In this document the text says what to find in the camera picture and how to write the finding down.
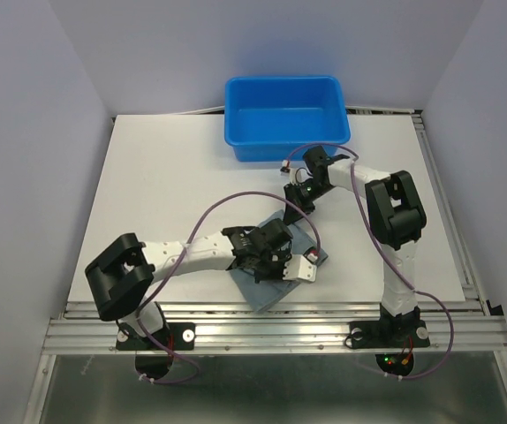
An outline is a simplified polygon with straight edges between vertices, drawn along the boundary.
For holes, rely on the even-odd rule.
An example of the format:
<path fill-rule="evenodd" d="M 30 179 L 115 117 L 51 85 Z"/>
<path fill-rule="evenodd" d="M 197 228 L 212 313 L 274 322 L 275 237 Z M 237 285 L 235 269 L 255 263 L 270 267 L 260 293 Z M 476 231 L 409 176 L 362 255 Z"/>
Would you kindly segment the light denim skirt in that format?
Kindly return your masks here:
<path fill-rule="evenodd" d="M 277 211 L 272 216 L 267 218 L 262 223 L 256 226 L 261 226 L 272 219 L 284 218 L 284 212 Z M 327 259 L 328 254 L 317 248 L 316 241 L 311 238 L 305 231 L 303 231 L 295 223 L 286 226 L 291 230 L 293 240 L 291 246 L 292 254 L 315 254 L 318 257 L 316 261 L 317 268 L 322 265 Z M 299 285 L 303 284 L 297 281 L 264 281 L 258 284 L 254 281 L 254 277 L 248 272 L 234 269 L 228 270 L 231 278 L 240 290 L 246 303 L 256 313 L 262 313 L 269 310 L 276 303 L 284 299 L 290 292 L 296 289 Z"/>

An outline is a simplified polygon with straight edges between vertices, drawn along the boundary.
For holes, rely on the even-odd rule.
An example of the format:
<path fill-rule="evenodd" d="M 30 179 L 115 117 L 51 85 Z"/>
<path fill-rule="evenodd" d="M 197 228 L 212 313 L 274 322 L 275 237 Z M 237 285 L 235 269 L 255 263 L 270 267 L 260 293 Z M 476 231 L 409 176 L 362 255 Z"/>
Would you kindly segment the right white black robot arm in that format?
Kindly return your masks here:
<path fill-rule="evenodd" d="M 299 180 L 286 157 L 281 171 L 288 175 L 284 186 L 290 201 L 286 223 L 296 223 L 315 210 L 315 201 L 334 188 L 355 195 L 359 212 L 376 250 L 383 260 L 383 292 L 380 315 L 375 321 L 350 322 L 344 341 L 353 350 L 413 348 L 429 345 L 420 318 L 414 279 L 414 258 L 427 216 L 409 172 L 388 173 L 360 165 L 350 149 L 328 155 L 322 145 L 303 146 L 308 177 Z"/>

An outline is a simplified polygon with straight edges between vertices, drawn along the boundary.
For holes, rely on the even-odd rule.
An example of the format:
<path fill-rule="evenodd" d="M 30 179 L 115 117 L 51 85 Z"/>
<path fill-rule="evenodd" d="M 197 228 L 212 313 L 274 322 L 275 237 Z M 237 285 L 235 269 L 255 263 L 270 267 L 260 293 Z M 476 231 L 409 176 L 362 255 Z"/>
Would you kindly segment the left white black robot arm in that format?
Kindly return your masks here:
<path fill-rule="evenodd" d="M 127 325 L 149 348 L 169 335 L 162 309 L 146 292 L 168 276 L 240 269 L 256 282 L 284 275 L 292 258 L 291 230 L 279 219 L 260 227 L 230 227 L 190 243 L 143 242 L 133 233 L 114 240 L 92 260 L 85 276 L 99 318 Z"/>

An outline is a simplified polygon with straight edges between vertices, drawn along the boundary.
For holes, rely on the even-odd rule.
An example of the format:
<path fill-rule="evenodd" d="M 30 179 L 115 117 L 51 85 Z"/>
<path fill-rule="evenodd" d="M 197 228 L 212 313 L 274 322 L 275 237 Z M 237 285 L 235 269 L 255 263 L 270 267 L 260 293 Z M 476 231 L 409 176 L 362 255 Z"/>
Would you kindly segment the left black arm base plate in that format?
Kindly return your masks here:
<path fill-rule="evenodd" d="M 196 326 L 193 322 L 172 322 L 166 328 L 152 334 L 160 344 L 174 351 L 189 352 L 194 349 Z M 127 323 L 118 326 L 115 348 L 121 352 L 157 351 L 159 347 L 147 336 L 140 336 Z"/>

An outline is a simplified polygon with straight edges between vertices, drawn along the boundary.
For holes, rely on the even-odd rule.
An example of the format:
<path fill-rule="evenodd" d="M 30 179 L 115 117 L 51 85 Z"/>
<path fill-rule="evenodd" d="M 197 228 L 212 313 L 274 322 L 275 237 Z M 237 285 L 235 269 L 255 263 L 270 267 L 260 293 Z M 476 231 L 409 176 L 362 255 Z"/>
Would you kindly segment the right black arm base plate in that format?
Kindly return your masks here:
<path fill-rule="evenodd" d="M 344 345 L 353 350 L 427 348 L 429 336 L 420 337 L 417 330 L 425 328 L 423 321 L 418 324 L 397 326 L 387 321 L 349 322 L 349 331 Z"/>

